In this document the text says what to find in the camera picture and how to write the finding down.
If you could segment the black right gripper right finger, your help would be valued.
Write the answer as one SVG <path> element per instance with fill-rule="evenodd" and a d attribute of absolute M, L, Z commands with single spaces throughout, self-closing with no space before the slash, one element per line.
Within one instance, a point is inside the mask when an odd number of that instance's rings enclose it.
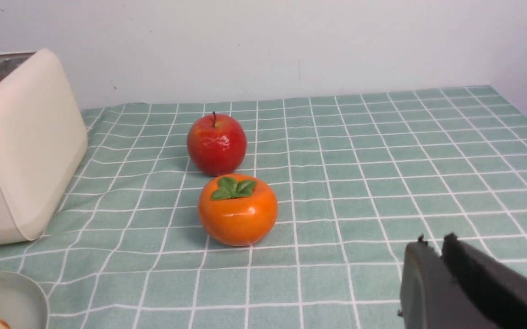
<path fill-rule="evenodd" d="M 442 260 L 476 308 L 500 329 L 527 329 L 527 277 L 460 241 L 444 237 Z"/>

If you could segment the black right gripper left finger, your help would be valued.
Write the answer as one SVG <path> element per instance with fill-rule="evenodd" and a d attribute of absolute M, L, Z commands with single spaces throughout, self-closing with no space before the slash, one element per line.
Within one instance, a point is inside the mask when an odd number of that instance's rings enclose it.
<path fill-rule="evenodd" d="M 422 235 L 406 245 L 398 316 L 406 329 L 495 329 Z"/>

